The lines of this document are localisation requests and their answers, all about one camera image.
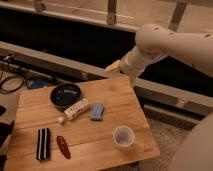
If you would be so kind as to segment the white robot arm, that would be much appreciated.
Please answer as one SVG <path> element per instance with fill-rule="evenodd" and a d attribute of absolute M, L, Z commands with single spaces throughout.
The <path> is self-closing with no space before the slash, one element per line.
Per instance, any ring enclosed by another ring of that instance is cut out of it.
<path fill-rule="evenodd" d="M 123 72 L 135 84 L 145 69 L 167 56 L 213 77 L 213 35 L 180 33 L 146 24 L 135 34 L 135 46 L 105 71 Z M 196 125 L 177 150 L 168 171 L 213 171 L 213 112 Z"/>

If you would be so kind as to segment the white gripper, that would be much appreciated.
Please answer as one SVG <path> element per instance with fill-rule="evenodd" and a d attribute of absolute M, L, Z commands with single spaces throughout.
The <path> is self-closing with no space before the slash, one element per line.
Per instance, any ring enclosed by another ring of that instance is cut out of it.
<path fill-rule="evenodd" d="M 150 64 L 150 57 L 147 53 L 141 52 L 140 49 L 135 46 L 129 51 L 122 59 L 116 60 L 105 68 L 107 73 L 120 72 L 130 76 L 130 85 L 133 88 L 136 84 L 136 79 Z"/>

